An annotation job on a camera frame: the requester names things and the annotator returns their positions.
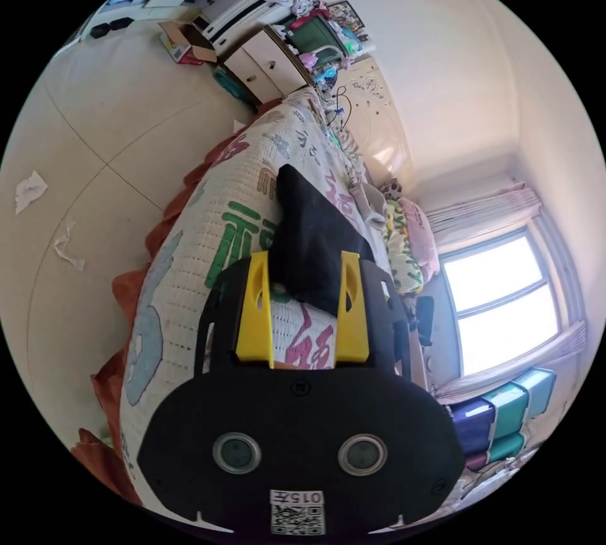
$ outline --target screw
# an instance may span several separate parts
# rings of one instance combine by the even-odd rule
[[[446,488],[446,480],[444,478],[440,478],[431,487],[431,494],[432,495],[441,495],[444,492],[445,488]]]
[[[311,385],[304,379],[297,379],[291,384],[290,391],[295,396],[306,396],[311,391]]]

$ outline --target floor tile grout line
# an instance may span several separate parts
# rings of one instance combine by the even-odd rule
[[[133,188],[133,190],[135,192],[137,192],[137,194],[139,194],[140,196],[142,196],[143,198],[145,198],[148,202],[150,202],[152,205],[154,205],[161,213],[163,213],[163,209],[161,209],[155,202],[153,202],[149,198],[147,198],[147,196],[145,196],[144,194],[142,194],[133,184],[130,184],[126,179],[124,179],[124,177],[122,175],[120,175],[120,173],[117,173],[108,164],[105,164],[101,168],[101,170],[98,173],[96,173],[94,175],[94,177],[91,178],[91,180],[84,186],[84,188],[82,188],[82,190],[80,191],[80,193],[76,196],[76,198],[74,199],[74,201],[69,205],[69,208],[64,213],[63,217],[59,220],[57,226],[53,230],[51,238],[49,240],[49,243],[46,245],[46,248],[44,249],[44,252],[42,253],[42,258],[40,260],[40,263],[38,264],[38,269],[36,270],[36,275],[34,276],[34,279],[33,279],[32,290],[30,292],[30,298],[29,298],[29,301],[28,301],[28,304],[27,304],[27,317],[26,317],[26,326],[25,326],[25,357],[27,359],[27,372],[29,374],[30,382],[32,384],[32,393],[35,393],[35,386],[33,384],[32,369],[31,369],[31,365],[30,365],[30,315],[31,315],[31,312],[32,312],[33,294],[34,294],[34,291],[36,289],[36,284],[38,282],[38,276],[40,275],[40,270],[42,268],[42,264],[44,263],[44,258],[46,257],[46,254],[48,253],[48,251],[50,249],[50,246],[52,244],[52,240],[55,237],[57,229],[61,226],[61,223],[63,223],[63,221],[65,221],[65,219],[67,218],[69,212],[73,209],[73,206],[76,204],[76,202],[78,202],[78,200],[80,199],[80,197],[82,196],[82,194],[84,194],[84,192],[87,190],[87,188],[90,186],[90,184],[106,168],[108,168],[112,173],[114,173],[115,175],[117,175],[120,179],[122,179],[122,181],[124,181],[124,183],[126,183],[128,186],[130,186],[131,188]]]
[[[198,102],[192,103],[191,105],[186,105],[184,108],[181,108],[179,110],[177,110],[176,112],[174,112],[173,114],[171,114],[170,116],[166,116],[166,118],[164,118],[164,120],[161,120],[160,122],[157,122],[155,125],[153,125],[152,127],[150,127],[149,129],[147,129],[147,131],[142,132],[139,136],[135,137],[127,146],[123,147],[120,152],[118,152],[118,154],[116,154],[110,161],[109,163],[112,163],[118,156],[120,156],[120,154],[122,154],[123,152],[125,152],[128,148],[130,148],[133,143],[135,141],[139,141],[142,137],[144,137],[145,135],[147,135],[149,132],[153,131],[155,128],[159,127],[161,124],[164,124],[165,122],[167,122],[168,120],[170,120],[171,118],[173,118],[173,116],[176,116],[177,114],[180,114],[181,112],[185,112],[185,110],[189,110],[190,108],[194,108],[195,106],[204,103],[205,100],[201,99]]]
[[[35,393],[35,386],[33,383],[32,368],[31,368],[31,364],[30,364],[30,315],[32,312],[33,294],[34,294],[34,291],[36,290],[36,284],[38,283],[38,277],[40,276],[40,270],[42,269],[42,264],[44,263],[44,258],[46,257],[46,253],[48,253],[48,251],[50,249],[50,246],[52,244],[52,239],[55,237],[57,229],[60,227],[60,225],[66,219],[66,217],[68,216],[69,212],[73,209],[73,206],[76,204],[76,202],[78,202],[78,199],[80,198],[80,196],[82,196],[82,194],[84,194],[84,192],[87,190],[88,186],[99,176],[99,174],[105,169],[106,166],[107,165],[102,167],[99,170],[99,172],[96,173],[94,175],[94,177],[92,177],[91,180],[84,186],[84,188],[82,188],[80,193],[74,198],[74,201],[69,205],[67,211],[65,211],[65,213],[63,214],[63,217],[61,217],[61,219],[57,223],[57,226],[55,227],[55,229],[52,232],[52,235],[50,236],[51,238],[49,240],[49,243],[46,245],[46,248],[44,249],[44,253],[42,253],[42,258],[40,259],[40,263],[38,264],[38,269],[36,270],[36,275],[34,276],[34,279],[33,279],[32,290],[30,291],[30,298],[27,303],[27,322],[25,325],[25,356],[27,358],[27,372],[29,373],[30,381],[32,383],[32,393]]]
[[[137,194],[143,196],[143,198],[145,198],[148,202],[152,203],[159,211],[162,212],[162,214],[164,214],[164,209],[160,208],[153,200],[147,198],[147,196],[145,196],[145,194],[143,192],[138,190],[130,181],[127,181],[114,167],[112,167],[112,165],[106,165],[106,166],[110,171],[112,171],[112,173],[115,173],[125,184],[132,187],[133,190],[135,192],[137,192]]]
[[[86,141],[82,138],[82,135],[80,135],[80,133],[71,125],[70,121],[67,120],[67,118],[65,117],[65,114],[63,114],[63,112],[59,109],[59,106],[57,105],[57,103],[55,102],[55,100],[52,98],[51,92],[49,91],[48,86],[46,85],[46,81],[44,80],[44,78],[42,79],[42,84],[44,85],[44,90],[46,91],[46,94],[49,96],[49,99],[51,100],[53,106],[55,106],[55,109],[59,112],[59,115],[61,116],[61,118],[63,118],[63,120],[65,120],[65,123],[67,124],[67,126],[74,132],[74,134],[76,135],[76,137],[105,165],[107,166],[107,162],[105,160],[103,160],[103,158],[101,158],[101,156],[99,156],[99,154],[97,154],[97,152],[95,152],[95,150],[93,148],[91,148],[88,143],[86,143]]]

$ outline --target robot sensor eye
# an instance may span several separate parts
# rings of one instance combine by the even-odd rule
[[[338,454],[341,469],[352,476],[370,476],[382,468],[386,459],[385,444],[377,436],[370,434],[349,438]]]
[[[226,433],[213,445],[215,463],[230,474],[247,474],[259,466],[261,449],[246,434]]]

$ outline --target floor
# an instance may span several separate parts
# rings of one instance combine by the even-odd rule
[[[124,346],[115,276],[148,260],[145,235],[181,180],[251,113],[209,66],[173,62],[153,21],[65,50],[34,86],[0,170],[0,315],[17,369],[66,446],[105,420],[89,375]],[[15,215],[36,170],[44,195]],[[54,241],[75,222],[66,247]]]

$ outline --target window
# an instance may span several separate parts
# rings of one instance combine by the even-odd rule
[[[552,286],[528,230],[441,258],[456,316],[461,376],[556,337]]]

